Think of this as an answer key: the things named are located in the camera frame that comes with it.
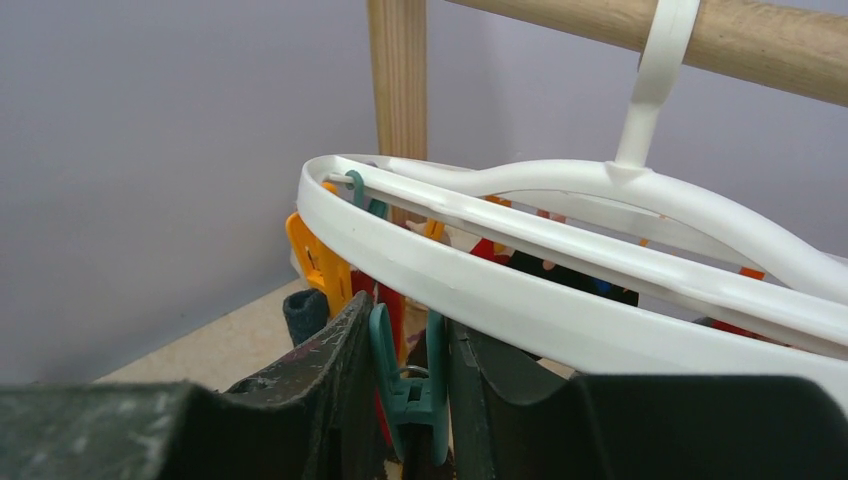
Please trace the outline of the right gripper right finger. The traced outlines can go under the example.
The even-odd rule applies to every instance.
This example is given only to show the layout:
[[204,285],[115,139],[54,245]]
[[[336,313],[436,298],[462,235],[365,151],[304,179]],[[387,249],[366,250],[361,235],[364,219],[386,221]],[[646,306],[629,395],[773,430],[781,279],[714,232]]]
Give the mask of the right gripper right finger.
[[457,322],[450,404],[462,479],[843,479],[847,420],[784,376],[579,375]]

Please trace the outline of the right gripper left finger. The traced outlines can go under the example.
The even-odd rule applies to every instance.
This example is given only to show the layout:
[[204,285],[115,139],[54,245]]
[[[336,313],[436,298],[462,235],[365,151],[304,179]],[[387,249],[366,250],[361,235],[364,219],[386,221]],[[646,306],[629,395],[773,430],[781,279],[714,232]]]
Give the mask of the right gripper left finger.
[[190,382],[5,386],[5,479],[370,479],[368,295],[225,392]]

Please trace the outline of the teal plastic clothespin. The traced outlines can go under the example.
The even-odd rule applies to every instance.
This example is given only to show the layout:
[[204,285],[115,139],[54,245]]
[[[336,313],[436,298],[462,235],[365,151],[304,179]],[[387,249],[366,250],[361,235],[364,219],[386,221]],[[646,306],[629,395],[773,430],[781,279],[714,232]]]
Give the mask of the teal plastic clothespin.
[[444,464],[449,450],[448,343],[440,313],[427,314],[425,346],[427,366],[398,365],[392,341],[390,316],[384,304],[376,305],[368,320],[376,386],[393,449],[399,459],[407,453],[409,427],[430,429],[431,460]]

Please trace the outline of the wooden hanger rack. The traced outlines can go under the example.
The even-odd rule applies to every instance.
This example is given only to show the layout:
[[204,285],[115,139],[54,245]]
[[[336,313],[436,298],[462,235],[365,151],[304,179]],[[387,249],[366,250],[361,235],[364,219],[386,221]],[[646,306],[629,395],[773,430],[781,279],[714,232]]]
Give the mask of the wooden hanger rack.
[[[426,9],[428,133],[384,133],[380,152],[476,168],[614,156],[637,53],[445,1]],[[686,67],[648,164],[843,249],[842,106]]]

